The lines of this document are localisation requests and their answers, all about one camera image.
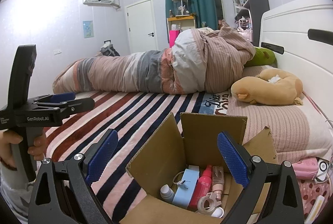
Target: green pillow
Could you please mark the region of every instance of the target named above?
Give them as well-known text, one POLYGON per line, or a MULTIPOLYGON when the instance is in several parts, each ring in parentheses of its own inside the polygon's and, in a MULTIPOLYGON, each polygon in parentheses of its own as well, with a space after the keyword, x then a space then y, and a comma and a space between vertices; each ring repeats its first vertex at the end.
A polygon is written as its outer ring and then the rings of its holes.
POLYGON ((273 51, 263 48, 254 47, 255 55, 252 60, 248 61, 244 66, 267 66, 271 65, 275 61, 275 54, 273 51))

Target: yellow plush toy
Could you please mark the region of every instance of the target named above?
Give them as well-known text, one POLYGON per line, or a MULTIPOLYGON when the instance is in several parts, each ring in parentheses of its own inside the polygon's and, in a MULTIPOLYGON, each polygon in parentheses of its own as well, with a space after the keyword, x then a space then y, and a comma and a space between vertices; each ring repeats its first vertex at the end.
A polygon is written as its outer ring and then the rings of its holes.
POLYGON ((303 105, 299 98, 302 81, 286 71, 268 68, 256 77, 244 77, 231 86, 232 95, 239 101, 264 105, 303 105))

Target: charging cable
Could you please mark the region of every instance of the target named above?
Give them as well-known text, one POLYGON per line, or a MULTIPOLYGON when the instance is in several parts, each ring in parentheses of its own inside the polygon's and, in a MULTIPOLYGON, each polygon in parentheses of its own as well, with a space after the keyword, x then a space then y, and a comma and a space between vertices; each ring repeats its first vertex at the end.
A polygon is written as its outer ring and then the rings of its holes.
POLYGON ((175 177, 173 178, 172 183, 173 183, 174 185, 178 186, 178 187, 183 187, 183 188, 185 188, 185 189, 188 189, 188 188, 186 187, 186 185, 185 185, 186 180, 180 180, 180 181, 178 181, 178 182, 175 182, 175 180, 176 180, 176 178, 178 177, 178 175, 180 175, 180 174, 182 174, 182 173, 184 173, 184 171, 181 171, 181 172, 177 173, 177 174, 175 175, 175 177))
POLYGON ((328 180, 329 180, 329 176, 328 176, 328 174, 326 174, 326 178, 325 178, 324 181, 319 181, 319 180, 317 180, 317 178, 314 178, 314 181, 315 181, 316 184, 323 184, 323 183, 327 182, 328 180))

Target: poster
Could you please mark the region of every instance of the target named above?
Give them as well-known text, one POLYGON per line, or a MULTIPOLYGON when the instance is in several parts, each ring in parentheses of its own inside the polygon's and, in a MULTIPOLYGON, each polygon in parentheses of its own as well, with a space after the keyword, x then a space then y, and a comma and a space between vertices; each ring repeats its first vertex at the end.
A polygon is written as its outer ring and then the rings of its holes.
POLYGON ((83 22, 83 36, 84 38, 94 37, 94 26, 92 21, 83 22))

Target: box flap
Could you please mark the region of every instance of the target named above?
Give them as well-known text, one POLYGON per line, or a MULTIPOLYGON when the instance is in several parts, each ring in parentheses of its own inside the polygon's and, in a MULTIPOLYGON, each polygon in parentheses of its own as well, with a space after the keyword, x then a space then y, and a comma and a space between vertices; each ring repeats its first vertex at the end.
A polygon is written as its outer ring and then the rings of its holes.
MULTIPOLYGON (((273 137, 268 127, 265 127, 261 132, 259 132, 259 134, 254 136, 243 146, 249 152, 250 155, 258 155, 266 163, 278 164, 277 153, 274 147, 273 137)), ((254 208, 253 211, 254 214, 261 212, 269 190, 269 185, 270 185, 269 183, 264 184, 257 205, 254 208)), ((243 187, 237 184, 234 179, 232 179, 228 200, 224 209, 225 212, 224 216, 226 216, 228 212, 231 210, 232 206, 236 202, 242 190, 243 187)))
POLYGON ((229 172, 217 147, 217 136, 227 131, 238 144, 242 144, 247 117, 197 113, 182 113, 180 117, 187 164, 201 168, 208 164, 223 166, 229 172))
POLYGON ((147 195, 120 224, 220 224, 221 219, 196 214, 147 195))
POLYGON ((186 169, 183 138, 172 113, 165 118, 152 136, 129 161, 128 174, 156 198, 160 188, 169 184, 175 174, 186 169))

